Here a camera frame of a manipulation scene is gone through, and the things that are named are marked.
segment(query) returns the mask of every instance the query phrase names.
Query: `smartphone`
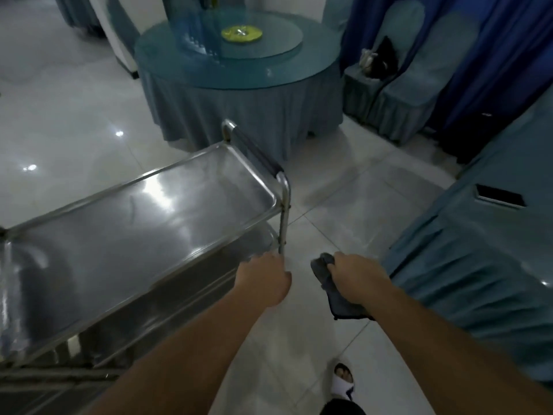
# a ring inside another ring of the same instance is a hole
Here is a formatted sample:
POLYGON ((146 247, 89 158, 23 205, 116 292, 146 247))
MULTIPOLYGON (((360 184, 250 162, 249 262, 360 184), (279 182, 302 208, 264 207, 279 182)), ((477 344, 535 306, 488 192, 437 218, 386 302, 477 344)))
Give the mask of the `smartphone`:
POLYGON ((524 202, 522 195, 480 184, 476 184, 476 198, 481 201, 498 203, 516 209, 526 207, 526 202, 524 202))

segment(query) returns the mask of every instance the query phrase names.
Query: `hand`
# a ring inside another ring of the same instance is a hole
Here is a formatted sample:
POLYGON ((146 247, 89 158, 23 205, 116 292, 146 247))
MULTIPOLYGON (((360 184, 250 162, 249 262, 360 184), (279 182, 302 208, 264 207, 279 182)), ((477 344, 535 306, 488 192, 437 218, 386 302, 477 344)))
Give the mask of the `hand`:
POLYGON ((345 255, 336 252, 334 265, 327 267, 342 297, 353 304, 364 304, 363 299, 375 278, 389 280, 384 268, 377 261, 358 254, 345 255))
POLYGON ((245 291, 262 309, 279 304, 292 285, 292 274, 284 271, 284 258, 266 252, 238 266, 234 289, 245 291))

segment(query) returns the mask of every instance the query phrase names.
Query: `round table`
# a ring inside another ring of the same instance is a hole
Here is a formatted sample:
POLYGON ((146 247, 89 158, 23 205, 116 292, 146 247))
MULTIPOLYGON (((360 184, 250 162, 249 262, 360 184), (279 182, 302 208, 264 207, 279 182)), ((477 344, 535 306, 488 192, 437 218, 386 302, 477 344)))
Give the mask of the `round table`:
POLYGON ((337 64, 340 34, 300 16, 220 8, 162 22, 135 44, 144 92, 167 141, 193 149, 221 140, 235 121, 278 161, 308 132, 342 122, 337 64), (251 25, 262 37, 247 44, 221 33, 251 25))

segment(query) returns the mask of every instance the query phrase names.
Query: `white slipper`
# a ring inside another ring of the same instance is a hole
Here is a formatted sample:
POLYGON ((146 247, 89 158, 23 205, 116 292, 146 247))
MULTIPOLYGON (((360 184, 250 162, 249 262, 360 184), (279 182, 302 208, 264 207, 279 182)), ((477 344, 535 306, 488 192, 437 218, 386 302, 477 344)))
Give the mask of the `white slipper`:
POLYGON ((330 392, 335 396, 340 396, 346 400, 353 401, 353 391, 355 389, 355 383, 349 383, 345 381, 342 377, 339 377, 336 374, 337 369, 348 370, 353 379, 353 374, 351 373, 351 370, 348 366, 343 363, 336 364, 336 366, 334 367, 334 371, 332 372, 332 387, 330 389, 330 392))

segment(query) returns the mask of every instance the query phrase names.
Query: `left hand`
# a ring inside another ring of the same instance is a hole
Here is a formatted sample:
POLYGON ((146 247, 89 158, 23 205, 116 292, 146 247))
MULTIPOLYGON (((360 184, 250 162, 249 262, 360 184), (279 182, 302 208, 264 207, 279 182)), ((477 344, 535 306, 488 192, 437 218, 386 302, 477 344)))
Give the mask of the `left hand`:
POLYGON ((291 285, 292 274, 284 270, 284 258, 271 252, 242 262, 234 280, 234 289, 245 291, 263 309, 284 300, 291 285))

